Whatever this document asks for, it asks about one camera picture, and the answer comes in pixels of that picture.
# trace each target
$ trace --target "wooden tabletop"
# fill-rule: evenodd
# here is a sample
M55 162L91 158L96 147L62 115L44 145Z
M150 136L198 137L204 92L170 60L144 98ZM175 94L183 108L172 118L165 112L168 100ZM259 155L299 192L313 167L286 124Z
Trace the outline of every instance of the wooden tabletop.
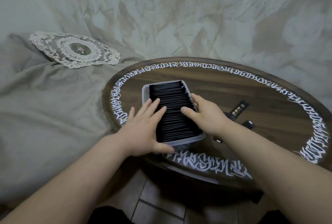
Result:
M107 118L120 128L130 108L142 106L143 85L170 80L184 80L190 92L216 103L224 112L245 100L250 106L236 122L250 120L256 133L332 170L330 111L300 88L240 64L176 57L131 65L118 72L104 89ZM209 136L193 149L173 155L150 154L146 159L194 179L235 188L257 188L239 158L226 144Z

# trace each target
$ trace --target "gray cloth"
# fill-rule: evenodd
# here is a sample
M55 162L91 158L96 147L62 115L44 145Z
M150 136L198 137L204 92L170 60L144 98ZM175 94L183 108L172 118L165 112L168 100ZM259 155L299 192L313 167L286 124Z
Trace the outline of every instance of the gray cloth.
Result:
M69 69L28 40L0 46L0 203L29 196L114 129L101 102L106 82L142 60L124 47L117 65Z

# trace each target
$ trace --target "tile floor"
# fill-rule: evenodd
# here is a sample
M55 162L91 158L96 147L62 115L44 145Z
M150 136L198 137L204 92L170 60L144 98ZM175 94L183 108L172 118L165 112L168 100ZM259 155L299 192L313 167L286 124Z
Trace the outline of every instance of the tile floor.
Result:
M120 167L105 194L110 197L98 206L122 209L136 224L256 224L276 209L265 195L258 204L237 192L207 195L204 188L134 158Z

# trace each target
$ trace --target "stack of black packets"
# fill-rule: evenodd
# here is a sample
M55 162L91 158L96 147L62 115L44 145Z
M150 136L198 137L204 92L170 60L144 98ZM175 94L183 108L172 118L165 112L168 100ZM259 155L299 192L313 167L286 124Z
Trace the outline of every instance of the stack of black packets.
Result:
M197 137L202 133L202 130L191 119L181 113L182 107L195 110L182 81L153 84L149 86L149 91L152 101L160 98L156 112L163 106L167 107L157 126L158 142L164 143Z

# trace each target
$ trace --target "person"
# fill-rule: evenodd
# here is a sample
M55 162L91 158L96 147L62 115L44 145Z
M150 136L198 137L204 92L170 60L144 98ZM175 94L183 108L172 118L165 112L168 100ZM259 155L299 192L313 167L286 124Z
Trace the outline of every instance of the person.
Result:
M199 112L181 111L207 134L221 138L246 165L250 174L292 223L332 223L332 173L229 120L219 107L192 94ZM1 224L86 223L98 197L129 156L173 153L155 138L166 111L154 113L160 100L131 108L118 133L93 148L14 209Z

